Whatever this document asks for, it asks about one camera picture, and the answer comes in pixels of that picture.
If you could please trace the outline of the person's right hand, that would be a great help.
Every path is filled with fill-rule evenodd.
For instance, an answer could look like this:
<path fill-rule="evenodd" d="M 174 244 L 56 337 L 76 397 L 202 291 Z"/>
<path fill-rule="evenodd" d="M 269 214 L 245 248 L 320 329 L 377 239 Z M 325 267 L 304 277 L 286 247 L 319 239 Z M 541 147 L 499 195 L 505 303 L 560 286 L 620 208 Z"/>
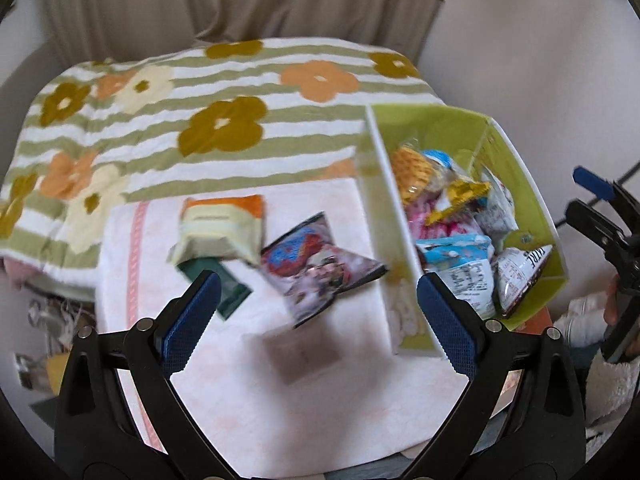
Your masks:
<path fill-rule="evenodd" d="M 608 289 L 606 290 L 606 304 L 604 308 L 603 317 L 606 324 L 614 326 L 617 323 L 617 287 L 620 277 L 614 275 Z"/>

